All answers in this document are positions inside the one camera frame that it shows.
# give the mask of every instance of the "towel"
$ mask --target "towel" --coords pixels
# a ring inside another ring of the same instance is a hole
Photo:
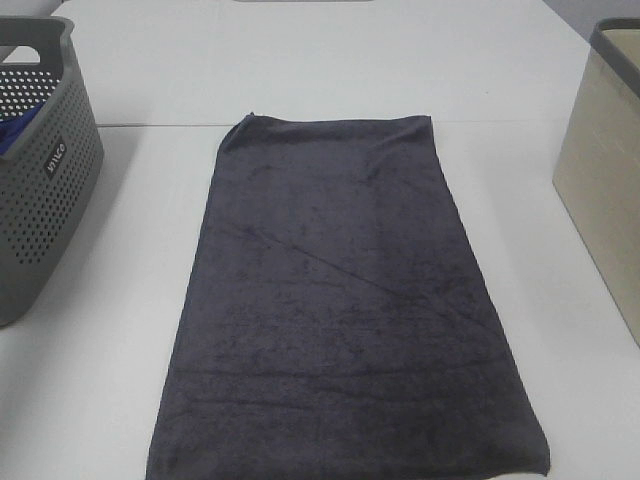
[[[549,463],[430,118],[234,127],[147,480],[484,479]]]

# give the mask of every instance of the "blue fabric in basket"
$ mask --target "blue fabric in basket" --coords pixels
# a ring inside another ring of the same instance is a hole
[[[29,122],[38,114],[44,103],[39,103],[23,115],[0,121],[0,154],[4,154],[13,145]]]

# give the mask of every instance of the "bin rim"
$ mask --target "bin rim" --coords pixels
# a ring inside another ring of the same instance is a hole
[[[605,18],[596,23],[589,43],[622,81],[640,98],[640,65],[634,64],[605,32],[610,30],[640,31],[640,17]]]

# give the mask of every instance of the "perforated basket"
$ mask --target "perforated basket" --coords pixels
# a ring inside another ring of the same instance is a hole
[[[33,304],[80,222],[104,151],[71,43],[58,17],[0,16],[0,45],[39,63],[0,64],[0,117],[45,102],[0,155],[0,325]]]

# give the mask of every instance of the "fabric storage bin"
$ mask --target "fabric storage bin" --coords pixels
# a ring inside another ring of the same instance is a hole
[[[640,343],[640,18],[603,20],[554,185]]]
[[[71,43],[57,17],[0,17],[0,45],[38,63],[0,65],[0,116],[43,104],[0,155],[0,325],[33,304],[80,222],[104,156]]]

